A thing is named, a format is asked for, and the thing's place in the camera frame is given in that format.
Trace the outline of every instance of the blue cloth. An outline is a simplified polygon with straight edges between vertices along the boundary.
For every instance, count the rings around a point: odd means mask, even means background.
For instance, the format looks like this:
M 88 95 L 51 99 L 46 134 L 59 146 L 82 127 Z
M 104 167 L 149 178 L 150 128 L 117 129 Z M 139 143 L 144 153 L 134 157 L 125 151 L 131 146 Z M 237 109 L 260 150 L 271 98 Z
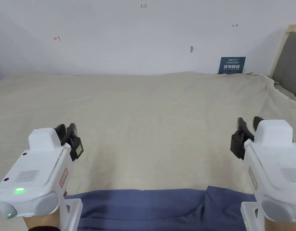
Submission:
M 105 190 L 81 198 L 78 230 L 245 230 L 240 206 L 251 194 L 209 186 L 207 190 Z

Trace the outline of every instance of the dark blue sign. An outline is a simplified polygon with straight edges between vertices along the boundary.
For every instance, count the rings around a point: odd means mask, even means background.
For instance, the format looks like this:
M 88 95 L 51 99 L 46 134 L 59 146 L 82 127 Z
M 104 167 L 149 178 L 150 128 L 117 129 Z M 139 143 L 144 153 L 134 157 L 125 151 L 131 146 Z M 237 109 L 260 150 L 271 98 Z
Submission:
M 218 74 L 242 73 L 245 57 L 222 57 Z

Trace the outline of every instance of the human hand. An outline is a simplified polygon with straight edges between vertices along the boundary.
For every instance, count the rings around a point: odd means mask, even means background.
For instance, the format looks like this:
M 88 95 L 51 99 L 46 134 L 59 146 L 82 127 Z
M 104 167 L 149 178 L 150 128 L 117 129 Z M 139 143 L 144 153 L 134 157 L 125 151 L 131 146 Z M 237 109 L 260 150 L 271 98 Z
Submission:
M 296 231 L 296 223 L 279 223 L 265 218 L 265 231 Z
M 23 217 L 28 229 L 39 226 L 52 226 L 59 228 L 60 224 L 60 209 L 58 208 L 54 213 L 45 216 Z

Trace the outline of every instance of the beige bedsheet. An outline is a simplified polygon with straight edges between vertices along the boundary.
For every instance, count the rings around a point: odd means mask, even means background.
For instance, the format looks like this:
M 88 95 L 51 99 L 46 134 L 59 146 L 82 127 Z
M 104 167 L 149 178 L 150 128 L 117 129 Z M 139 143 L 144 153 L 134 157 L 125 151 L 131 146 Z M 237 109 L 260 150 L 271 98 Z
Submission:
M 279 92 L 281 92 L 284 95 L 286 95 L 289 99 L 296 101 L 296 96 L 293 93 L 291 93 L 290 91 L 288 91 L 285 88 L 283 88 L 281 85 L 274 83 L 274 87 Z
M 34 128 L 73 122 L 84 153 L 69 194 L 208 185 L 251 193 L 229 150 L 240 116 L 252 131 L 254 116 L 286 119 L 296 141 L 296 102 L 263 75 L 15 75 L 0 81 L 0 181 Z M 4 230 L 20 222 L 1 218 Z

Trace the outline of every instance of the gray headboard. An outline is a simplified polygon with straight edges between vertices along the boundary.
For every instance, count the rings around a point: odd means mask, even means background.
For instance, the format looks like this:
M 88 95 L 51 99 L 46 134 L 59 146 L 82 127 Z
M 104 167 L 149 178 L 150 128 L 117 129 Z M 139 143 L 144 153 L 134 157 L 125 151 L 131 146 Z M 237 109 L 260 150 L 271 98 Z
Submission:
M 277 61 L 272 79 L 296 96 L 296 32 L 290 32 Z

